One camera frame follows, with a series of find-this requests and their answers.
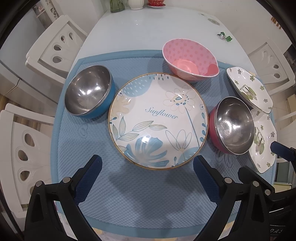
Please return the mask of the square floral plate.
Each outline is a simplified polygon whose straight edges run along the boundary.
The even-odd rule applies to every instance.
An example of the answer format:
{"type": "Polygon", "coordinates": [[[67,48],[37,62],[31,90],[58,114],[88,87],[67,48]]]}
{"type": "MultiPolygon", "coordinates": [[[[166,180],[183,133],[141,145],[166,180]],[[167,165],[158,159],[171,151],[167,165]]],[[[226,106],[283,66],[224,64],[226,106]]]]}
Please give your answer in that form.
{"type": "Polygon", "coordinates": [[[271,143],[277,141],[277,133],[270,114],[255,109],[251,110],[255,136],[249,149],[249,156],[257,171],[262,174],[271,168],[276,160],[276,154],[271,149],[271,143]]]}
{"type": "Polygon", "coordinates": [[[273,109],[273,101],[263,83],[241,67],[229,67],[226,74],[238,94],[252,107],[266,114],[273,109]]]}

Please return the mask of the magenta steel bowl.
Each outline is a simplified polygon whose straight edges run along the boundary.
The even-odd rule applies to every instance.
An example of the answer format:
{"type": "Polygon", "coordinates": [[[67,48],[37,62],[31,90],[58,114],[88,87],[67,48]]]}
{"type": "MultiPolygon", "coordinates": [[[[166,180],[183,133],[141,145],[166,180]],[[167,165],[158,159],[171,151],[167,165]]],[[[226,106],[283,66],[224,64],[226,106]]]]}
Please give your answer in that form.
{"type": "Polygon", "coordinates": [[[222,99],[209,114],[209,135],[213,145],[226,154],[248,152],[255,136],[248,106],[234,96],[222,99]]]}

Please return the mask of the round sunflower ceramic plate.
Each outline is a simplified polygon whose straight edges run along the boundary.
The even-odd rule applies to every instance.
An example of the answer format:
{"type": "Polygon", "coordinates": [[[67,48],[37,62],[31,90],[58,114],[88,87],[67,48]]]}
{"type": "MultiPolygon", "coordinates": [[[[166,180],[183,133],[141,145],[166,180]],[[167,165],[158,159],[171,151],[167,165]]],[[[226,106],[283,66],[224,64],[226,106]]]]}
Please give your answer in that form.
{"type": "Polygon", "coordinates": [[[108,121],[112,142],[127,160],[167,170],[186,164],[201,151],[209,117],[192,85],[171,74],[149,73],[118,90],[108,121]]]}

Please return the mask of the pink polka dot bowl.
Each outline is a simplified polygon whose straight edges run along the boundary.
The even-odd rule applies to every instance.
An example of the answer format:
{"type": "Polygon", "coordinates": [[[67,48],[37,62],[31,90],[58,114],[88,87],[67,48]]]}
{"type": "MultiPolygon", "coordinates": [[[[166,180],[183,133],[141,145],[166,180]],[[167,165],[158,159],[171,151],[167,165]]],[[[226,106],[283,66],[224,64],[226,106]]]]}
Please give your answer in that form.
{"type": "Polygon", "coordinates": [[[163,45],[162,53],[171,72],[187,82],[212,78],[220,72],[211,51],[193,40],[169,40],[163,45]]]}

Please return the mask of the blue steel bowl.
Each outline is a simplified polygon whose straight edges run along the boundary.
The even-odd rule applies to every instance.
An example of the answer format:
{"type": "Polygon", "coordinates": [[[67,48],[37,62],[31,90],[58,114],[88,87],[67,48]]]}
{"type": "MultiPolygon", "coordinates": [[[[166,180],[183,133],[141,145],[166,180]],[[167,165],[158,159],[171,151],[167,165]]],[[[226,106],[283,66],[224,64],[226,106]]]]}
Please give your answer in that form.
{"type": "Polygon", "coordinates": [[[80,118],[104,114],[115,96],[115,83],[110,71],[93,65],[80,71],[67,86],[64,103],[67,111],[80,118]]]}

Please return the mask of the white chair near left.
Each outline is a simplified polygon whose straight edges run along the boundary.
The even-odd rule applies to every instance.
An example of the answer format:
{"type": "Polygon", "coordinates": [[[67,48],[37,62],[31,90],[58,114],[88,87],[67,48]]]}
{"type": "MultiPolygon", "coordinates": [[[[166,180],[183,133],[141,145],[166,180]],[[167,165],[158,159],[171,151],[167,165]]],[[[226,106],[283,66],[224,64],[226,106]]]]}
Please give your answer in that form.
{"type": "Polygon", "coordinates": [[[11,212],[24,217],[36,182],[52,182],[51,138],[16,117],[49,126],[54,118],[10,103],[1,111],[1,187],[11,212]]]}

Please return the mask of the white chair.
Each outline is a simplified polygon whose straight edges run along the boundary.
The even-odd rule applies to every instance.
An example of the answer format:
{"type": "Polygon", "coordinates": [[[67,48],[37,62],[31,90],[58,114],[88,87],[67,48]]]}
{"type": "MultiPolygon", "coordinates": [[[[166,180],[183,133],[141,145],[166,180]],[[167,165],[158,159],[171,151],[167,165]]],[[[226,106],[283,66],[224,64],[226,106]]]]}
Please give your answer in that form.
{"type": "Polygon", "coordinates": [[[62,86],[87,36],[68,15],[62,15],[29,49],[25,65],[53,84],[62,86]]]}
{"type": "Polygon", "coordinates": [[[264,84],[280,84],[269,90],[269,95],[275,95],[295,85],[295,74],[284,54],[271,39],[248,54],[257,75],[264,84]]]}
{"type": "Polygon", "coordinates": [[[24,217],[36,182],[52,182],[51,138],[16,117],[49,126],[54,118],[10,103],[1,111],[1,187],[11,212],[24,217]]]}

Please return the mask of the white chair far right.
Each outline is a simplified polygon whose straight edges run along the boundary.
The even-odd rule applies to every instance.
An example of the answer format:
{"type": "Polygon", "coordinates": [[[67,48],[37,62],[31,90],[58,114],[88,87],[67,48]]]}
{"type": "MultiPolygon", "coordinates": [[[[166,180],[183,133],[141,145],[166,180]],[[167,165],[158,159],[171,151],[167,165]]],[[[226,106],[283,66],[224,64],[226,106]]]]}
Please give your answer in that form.
{"type": "Polygon", "coordinates": [[[257,75],[264,84],[280,84],[269,90],[269,95],[275,95],[295,85],[295,74],[284,54],[271,39],[248,54],[257,75]]]}

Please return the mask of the green candy wrappers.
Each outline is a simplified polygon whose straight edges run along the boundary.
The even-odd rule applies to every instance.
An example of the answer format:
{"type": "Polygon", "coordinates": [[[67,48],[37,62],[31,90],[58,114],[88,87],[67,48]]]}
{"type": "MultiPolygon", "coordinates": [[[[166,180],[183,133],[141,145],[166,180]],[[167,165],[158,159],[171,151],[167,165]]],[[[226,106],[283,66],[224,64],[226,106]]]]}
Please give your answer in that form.
{"type": "Polygon", "coordinates": [[[226,40],[227,42],[232,41],[232,37],[227,36],[224,32],[220,32],[219,34],[217,34],[217,36],[219,36],[222,40],[226,40]]]}

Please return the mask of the blue textured table mat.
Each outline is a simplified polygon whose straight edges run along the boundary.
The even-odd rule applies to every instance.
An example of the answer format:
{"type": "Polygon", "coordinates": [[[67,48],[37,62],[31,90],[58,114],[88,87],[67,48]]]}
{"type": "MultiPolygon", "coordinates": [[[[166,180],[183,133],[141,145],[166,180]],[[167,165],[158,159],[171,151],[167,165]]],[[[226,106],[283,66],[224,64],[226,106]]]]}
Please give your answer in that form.
{"type": "MultiPolygon", "coordinates": [[[[66,80],[55,115],[51,141],[52,182],[72,176],[97,154],[102,171],[86,200],[79,205],[92,227],[106,232],[145,238],[195,235],[201,231],[216,204],[208,199],[193,170],[193,161],[181,167],[155,171],[125,159],[113,144],[107,113],[95,119],[76,118],[64,106],[64,94],[71,79],[82,69],[102,65],[113,75],[116,91],[128,81],[152,72],[171,73],[161,50],[121,51],[78,57],[66,80]]],[[[218,61],[218,77],[193,86],[201,94],[208,112],[227,96],[235,96],[225,70],[230,65],[218,61]]],[[[208,137],[201,149],[208,163],[223,177],[239,182],[238,170],[248,166],[256,171],[248,153],[233,156],[216,149],[208,137]]]]}

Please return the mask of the white chair far left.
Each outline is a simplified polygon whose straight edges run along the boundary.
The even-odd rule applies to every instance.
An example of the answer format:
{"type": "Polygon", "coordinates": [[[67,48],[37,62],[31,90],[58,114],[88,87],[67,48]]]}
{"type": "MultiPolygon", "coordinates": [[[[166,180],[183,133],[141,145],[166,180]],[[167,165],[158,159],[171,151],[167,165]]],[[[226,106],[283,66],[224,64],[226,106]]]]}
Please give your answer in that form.
{"type": "Polygon", "coordinates": [[[62,86],[87,36],[68,15],[62,15],[29,49],[25,65],[53,84],[62,86]]]}

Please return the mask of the red tea cup set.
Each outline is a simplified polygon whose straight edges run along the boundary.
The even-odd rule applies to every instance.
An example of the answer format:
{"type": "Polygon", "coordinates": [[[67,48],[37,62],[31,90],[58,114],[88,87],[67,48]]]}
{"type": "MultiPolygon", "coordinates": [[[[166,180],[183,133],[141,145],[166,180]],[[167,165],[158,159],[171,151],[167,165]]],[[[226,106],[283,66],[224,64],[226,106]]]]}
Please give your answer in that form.
{"type": "Polygon", "coordinates": [[[164,0],[148,0],[147,1],[147,5],[148,6],[151,6],[151,7],[163,7],[163,6],[166,6],[164,4],[164,0]]]}

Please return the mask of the white ceramic vase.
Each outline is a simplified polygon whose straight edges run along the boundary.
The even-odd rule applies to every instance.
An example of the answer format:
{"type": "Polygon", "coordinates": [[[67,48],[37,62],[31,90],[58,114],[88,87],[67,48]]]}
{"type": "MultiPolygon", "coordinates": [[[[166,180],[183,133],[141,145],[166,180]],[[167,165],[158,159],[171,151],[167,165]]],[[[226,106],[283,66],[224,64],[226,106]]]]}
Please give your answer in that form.
{"type": "Polygon", "coordinates": [[[140,10],[144,7],[144,0],[128,0],[131,10],[140,10]]]}

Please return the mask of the green glass vase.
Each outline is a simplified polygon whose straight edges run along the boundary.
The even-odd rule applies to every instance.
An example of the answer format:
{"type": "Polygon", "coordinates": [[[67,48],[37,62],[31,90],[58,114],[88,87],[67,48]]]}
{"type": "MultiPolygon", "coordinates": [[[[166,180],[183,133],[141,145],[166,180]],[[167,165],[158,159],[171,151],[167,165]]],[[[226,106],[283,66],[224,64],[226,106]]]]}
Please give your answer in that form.
{"type": "Polygon", "coordinates": [[[110,0],[110,12],[118,13],[125,10],[125,5],[122,0],[110,0]]]}

